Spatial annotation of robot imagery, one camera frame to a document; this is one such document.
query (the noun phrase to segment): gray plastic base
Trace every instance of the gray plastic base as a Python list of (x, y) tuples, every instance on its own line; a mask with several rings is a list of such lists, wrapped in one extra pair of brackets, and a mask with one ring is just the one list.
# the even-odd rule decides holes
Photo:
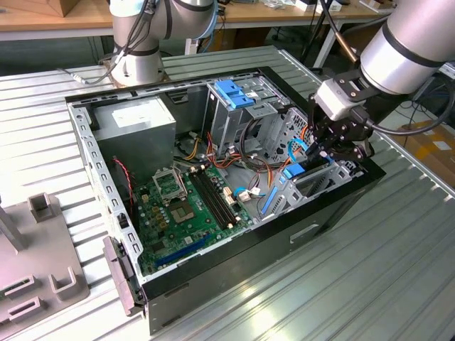
[(0, 211), (2, 340), (81, 301), (89, 288), (56, 197)]

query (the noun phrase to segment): chip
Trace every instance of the chip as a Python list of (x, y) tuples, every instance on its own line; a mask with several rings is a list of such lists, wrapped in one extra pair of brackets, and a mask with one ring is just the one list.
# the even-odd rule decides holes
[(151, 249), (154, 250), (154, 252), (158, 252), (164, 249), (164, 247), (164, 243), (161, 241), (151, 245)]
[(190, 236), (187, 236), (187, 237), (185, 237), (184, 239), (185, 239), (185, 243), (186, 243), (187, 245), (193, 243), (193, 238), (191, 238)]
[(194, 211), (188, 201), (179, 201), (169, 205), (172, 218), (177, 224), (194, 218)]

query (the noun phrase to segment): ram slot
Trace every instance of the ram slot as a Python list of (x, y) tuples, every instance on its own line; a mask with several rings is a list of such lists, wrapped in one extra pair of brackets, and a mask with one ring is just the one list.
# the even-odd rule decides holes
[(191, 174), (190, 180), (222, 229), (227, 229), (230, 227), (230, 224), (233, 226), (237, 222), (228, 204), (220, 197), (215, 186), (206, 174)]

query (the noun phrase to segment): metal table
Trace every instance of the metal table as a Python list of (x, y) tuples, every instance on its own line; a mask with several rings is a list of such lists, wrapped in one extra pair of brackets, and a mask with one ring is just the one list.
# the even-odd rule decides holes
[[(303, 96), (319, 83), (286, 52), (270, 47), (164, 63), (174, 80), (268, 65)], [(77, 71), (97, 77), (103, 69)], [(109, 80), (84, 87), (57, 71), (0, 78), (4, 204), (55, 193), (90, 285), (87, 299), (12, 340), (150, 338), (141, 316), (124, 315), (103, 259), (107, 232), (63, 102), (70, 94), (112, 88)], [(455, 334), (455, 200), (417, 161), (379, 136), (374, 140), (374, 160), (387, 175), (337, 228), (155, 340), (449, 340)]]

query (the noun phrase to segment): red cable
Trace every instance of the red cable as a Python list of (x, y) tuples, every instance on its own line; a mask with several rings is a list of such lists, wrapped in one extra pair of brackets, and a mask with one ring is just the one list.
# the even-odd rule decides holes
[(125, 173), (125, 176), (127, 177), (128, 181), (128, 189), (129, 189), (129, 213), (131, 214), (131, 217), (133, 216), (133, 187), (131, 186), (131, 181), (129, 179), (129, 171), (127, 168), (124, 166), (122, 162), (117, 160), (116, 158), (113, 159), (116, 163), (119, 164), (120, 167), (122, 167), (123, 172)]

